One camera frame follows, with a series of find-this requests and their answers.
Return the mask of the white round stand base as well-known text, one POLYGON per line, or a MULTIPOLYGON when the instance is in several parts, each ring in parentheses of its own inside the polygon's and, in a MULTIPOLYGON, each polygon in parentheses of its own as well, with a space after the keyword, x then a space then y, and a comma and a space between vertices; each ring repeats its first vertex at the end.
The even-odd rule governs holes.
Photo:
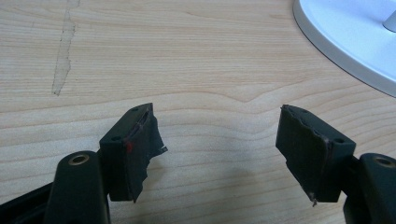
POLYGON ((396 98, 396 0, 294 0, 292 12, 327 58, 396 98))

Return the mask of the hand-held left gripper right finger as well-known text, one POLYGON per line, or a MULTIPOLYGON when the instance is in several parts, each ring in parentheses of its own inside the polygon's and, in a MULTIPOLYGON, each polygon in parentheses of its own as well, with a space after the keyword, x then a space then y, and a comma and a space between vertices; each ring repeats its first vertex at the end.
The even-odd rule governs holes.
POLYGON ((276 148, 309 200, 343 207, 347 224, 396 224, 396 159, 365 153, 356 143, 311 112, 283 105, 276 148))

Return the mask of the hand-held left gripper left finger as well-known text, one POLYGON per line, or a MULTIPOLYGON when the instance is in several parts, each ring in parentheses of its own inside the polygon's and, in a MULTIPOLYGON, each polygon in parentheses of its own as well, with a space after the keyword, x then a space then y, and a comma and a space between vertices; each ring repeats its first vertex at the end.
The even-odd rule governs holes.
POLYGON ((61 159, 44 224, 110 224, 108 203, 135 202, 152 158, 167 150, 153 104, 129 109, 99 141, 99 150, 61 159))

